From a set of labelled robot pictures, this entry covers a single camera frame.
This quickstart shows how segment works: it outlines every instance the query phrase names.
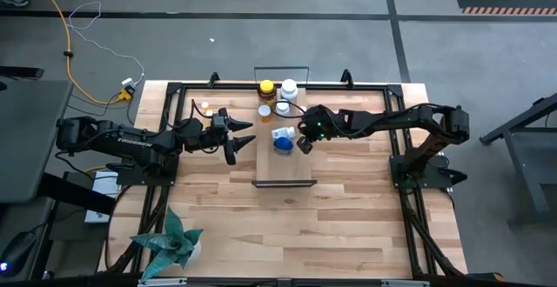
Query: yellow cable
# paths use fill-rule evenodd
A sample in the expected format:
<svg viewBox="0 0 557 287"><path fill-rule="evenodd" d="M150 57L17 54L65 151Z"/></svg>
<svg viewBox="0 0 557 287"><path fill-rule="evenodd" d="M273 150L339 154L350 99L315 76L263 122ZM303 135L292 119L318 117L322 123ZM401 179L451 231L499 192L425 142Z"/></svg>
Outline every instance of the yellow cable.
<svg viewBox="0 0 557 287"><path fill-rule="evenodd" d="M62 14L62 11L60 10L60 7L58 6L58 4L56 3L56 0L50 0L52 2L52 4L54 4L54 6L56 7L56 10L58 11L58 15L60 16L60 18L62 19L62 23L64 24L64 29L66 30L66 39L67 39L67 43L68 43L68 47L67 47L67 51L71 52L71 39L70 39L70 30L68 29L68 24L66 23L66 19L64 18L64 14ZM114 104L117 102L122 101L121 99L116 99L114 101L100 101L97 100L96 98L90 96L87 92L85 92L85 90L83 88L81 88L81 86L79 86L79 84L77 84L77 82L75 81L75 79L73 79L73 76L71 75L71 69L70 69L70 56L66 56L66 73L68 74L68 78L71 80L71 82L73 83L74 86L76 86L79 91L81 91L81 93L83 93L86 97L88 97L92 102L97 103L97 104Z"/></svg>
<svg viewBox="0 0 557 287"><path fill-rule="evenodd" d="M104 170L104 169L106 169L106 166L96 166L94 168L87 169L84 172L89 174L90 172L98 171L98 170Z"/></svg>

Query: gray floor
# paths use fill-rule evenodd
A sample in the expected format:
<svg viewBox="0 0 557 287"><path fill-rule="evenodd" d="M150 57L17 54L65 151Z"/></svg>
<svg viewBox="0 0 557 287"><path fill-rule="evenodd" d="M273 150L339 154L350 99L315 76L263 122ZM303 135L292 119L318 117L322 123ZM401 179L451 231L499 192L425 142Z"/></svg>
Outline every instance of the gray floor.
<svg viewBox="0 0 557 287"><path fill-rule="evenodd" d="M385 0L58 0L64 10L91 1L103 2L105 10L387 13ZM51 9L46 0L33 5ZM396 0L396 5L399 14L459 14L456 0ZM454 192L468 269L554 285L557 230L507 228L507 218L530 204L526 189L515 178L504 143L484 147L476 139L557 90L557 23L401 23L400 28L412 82L425 83L432 102L461 104L471 115L472 139L446 152L452 167L469 176ZM208 78L217 71L223 79L252 80L254 66L307 65L311 80L336 81L349 68L357 81L400 82L388 22L99 19L85 34L137 57L148 79ZM44 79L65 79L64 40L56 18L1 17L0 63L39 66L46 70ZM108 98L120 81L138 77L132 61L78 37L73 43L74 76L96 97ZM101 111L75 99L70 103ZM68 109L67 116L79 115ZM124 110L109 110L106 118L127 123ZM113 160L82 153L75 165ZM59 174L67 168L52 160L48 170ZM80 257L68 253L77 247L56 248L50 267L61 275L91 273L94 249L87 245L89 252Z"/></svg>

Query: green plant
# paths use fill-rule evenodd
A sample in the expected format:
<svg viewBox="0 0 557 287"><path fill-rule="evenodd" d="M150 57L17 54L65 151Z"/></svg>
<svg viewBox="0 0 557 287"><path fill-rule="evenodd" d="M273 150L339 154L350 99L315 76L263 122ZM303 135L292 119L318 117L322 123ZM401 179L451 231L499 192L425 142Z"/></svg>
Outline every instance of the green plant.
<svg viewBox="0 0 557 287"><path fill-rule="evenodd" d="M141 276L141 283L154 277L168 265L177 263L185 267L193 252L193 246L198 243L203 230L188 230L184 232L182 221L169 207L164 221L165 234L141 234L131 237L131 240L157 252L157 256L145 269Z"/></svg>

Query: yellow bottle cap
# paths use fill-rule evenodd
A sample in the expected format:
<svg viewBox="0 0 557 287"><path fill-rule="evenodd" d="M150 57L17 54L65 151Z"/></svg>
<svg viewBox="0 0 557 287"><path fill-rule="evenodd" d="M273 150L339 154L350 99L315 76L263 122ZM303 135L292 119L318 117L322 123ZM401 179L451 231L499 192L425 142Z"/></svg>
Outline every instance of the yellow bottle cap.
<svg viewBox="0 0 557 287"><path fill-rule="evenodd" d="M272 83L272 81L270 80L264 80L259 84L259 88L264 93L269 93L272 92L272 90L275 88L275 84Z"/></svg>

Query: wooden table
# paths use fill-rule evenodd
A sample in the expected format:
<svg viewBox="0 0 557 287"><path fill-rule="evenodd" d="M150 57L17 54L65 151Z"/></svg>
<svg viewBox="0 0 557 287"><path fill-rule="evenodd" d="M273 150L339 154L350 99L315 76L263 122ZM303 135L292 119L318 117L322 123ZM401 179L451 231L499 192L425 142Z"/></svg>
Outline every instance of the wooden table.
<svg viewBox="0 0 557 287"><path fill-rule="evenodd" d="M145 83L136 127L158 130L167 83ZM428 102L424 84L402 86L406 107ZM255 90L190 90L186 99L207 101L212 109L226 107L232 117L251 121L256 118L255 95ZM186 101L184 117L189 116L190 101ZM374 91L308 90L307 102L332 110L385 109L383 96ZM235 134L255 132L252 127ZM424 130L411 133L414 145L427 137ZM184 152L168 204L182 218L185 229L205 230L201 257L185 270L170 267L161 276L411 277L399 195L388 166L391 154L386 131L358 140L318 142L311 153L316 185L259 190L251 184L256 172L255 143L237 154L234 166L226 165L222 153ZM451 201L438 190L423 193L433 239L455 267L466 272ZM129 237L137 234L144 194L145 187L131 187L116 208L109 241L111 263L128 246ZM420 240L417 245L425 269Z"/></svg>

